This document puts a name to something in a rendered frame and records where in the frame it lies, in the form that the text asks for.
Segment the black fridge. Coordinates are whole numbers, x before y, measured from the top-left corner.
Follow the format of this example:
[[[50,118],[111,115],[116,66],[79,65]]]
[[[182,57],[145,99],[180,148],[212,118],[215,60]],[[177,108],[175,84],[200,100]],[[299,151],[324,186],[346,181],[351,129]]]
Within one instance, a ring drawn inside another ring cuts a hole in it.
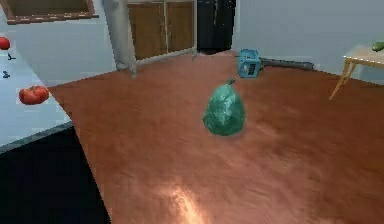
[[[236,0],[197,0],[197,50],[216,54],[229,50]]]

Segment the grey tube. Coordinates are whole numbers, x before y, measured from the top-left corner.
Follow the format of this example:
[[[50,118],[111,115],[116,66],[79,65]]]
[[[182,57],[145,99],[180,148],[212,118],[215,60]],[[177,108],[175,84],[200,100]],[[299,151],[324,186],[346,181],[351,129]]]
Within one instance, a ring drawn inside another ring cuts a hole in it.
[[[314,69],[314,64],[310,62],[295,62],[287,60],[267,59],[261,58],[261,62],[264,66],[293,68],[311,71]]]

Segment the large red tomato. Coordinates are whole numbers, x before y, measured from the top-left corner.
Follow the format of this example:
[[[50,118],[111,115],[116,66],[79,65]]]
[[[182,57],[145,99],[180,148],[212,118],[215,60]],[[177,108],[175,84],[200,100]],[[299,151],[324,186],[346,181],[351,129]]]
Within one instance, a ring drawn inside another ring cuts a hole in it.
[[[25,105],[41,104],[49,98],[49,91],[44,86],[32,86],[19,91],[19,100]]]

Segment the blue box appliance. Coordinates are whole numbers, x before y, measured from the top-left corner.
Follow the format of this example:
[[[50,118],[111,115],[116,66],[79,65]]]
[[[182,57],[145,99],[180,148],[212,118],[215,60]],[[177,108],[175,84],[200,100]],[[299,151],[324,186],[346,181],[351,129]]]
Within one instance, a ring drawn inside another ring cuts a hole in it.
[[[241,78],[256,78],[262,69],[257,50],[242,49],[237,55],[237,72]]]

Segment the brown framed window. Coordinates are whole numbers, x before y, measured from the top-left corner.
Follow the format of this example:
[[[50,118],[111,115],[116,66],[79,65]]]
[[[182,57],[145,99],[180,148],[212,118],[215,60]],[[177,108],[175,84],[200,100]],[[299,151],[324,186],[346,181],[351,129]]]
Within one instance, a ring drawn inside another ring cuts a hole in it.
[[[0,0],[8,25],[98,18],[93,0]]]

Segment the green garbage bag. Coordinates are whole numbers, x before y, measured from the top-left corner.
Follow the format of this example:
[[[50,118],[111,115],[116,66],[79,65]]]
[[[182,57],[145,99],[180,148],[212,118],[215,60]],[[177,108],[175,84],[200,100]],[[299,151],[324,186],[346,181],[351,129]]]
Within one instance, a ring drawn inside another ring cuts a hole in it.
[[[240,95],[232,87],[230,78],[212,93],[202,116],[204,126],[213,134],[231,136],[240,132],[245,124],[245,107]]]

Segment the white counter with black base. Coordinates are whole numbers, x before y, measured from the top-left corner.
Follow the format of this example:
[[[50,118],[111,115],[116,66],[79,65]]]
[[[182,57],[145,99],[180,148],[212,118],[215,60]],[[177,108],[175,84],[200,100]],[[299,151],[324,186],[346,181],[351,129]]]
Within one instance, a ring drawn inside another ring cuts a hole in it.
[[[32,86],[45,87],[10,41],[0,49],[0,224],[111,224],[67,113],[50,92],[20,102]]]

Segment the brown wooden cupboard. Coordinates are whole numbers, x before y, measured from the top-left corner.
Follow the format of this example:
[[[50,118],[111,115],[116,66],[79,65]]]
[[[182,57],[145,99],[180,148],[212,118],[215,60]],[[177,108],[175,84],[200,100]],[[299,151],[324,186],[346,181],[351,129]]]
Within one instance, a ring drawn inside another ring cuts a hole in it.
[[[195,53],[196,0],[127,0],[135,57]]]

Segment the light wooden table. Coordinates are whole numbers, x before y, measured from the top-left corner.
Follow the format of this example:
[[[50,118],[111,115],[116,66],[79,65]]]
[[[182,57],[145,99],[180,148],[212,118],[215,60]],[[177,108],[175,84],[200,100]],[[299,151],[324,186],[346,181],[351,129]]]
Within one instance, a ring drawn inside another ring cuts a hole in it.
[[[384,49],[375,52],[371,47],[357,46],[343,56],[344,67],[340,79],[329,99],[332,100],[340,87],[348,82],[358,65],[384,68]]]

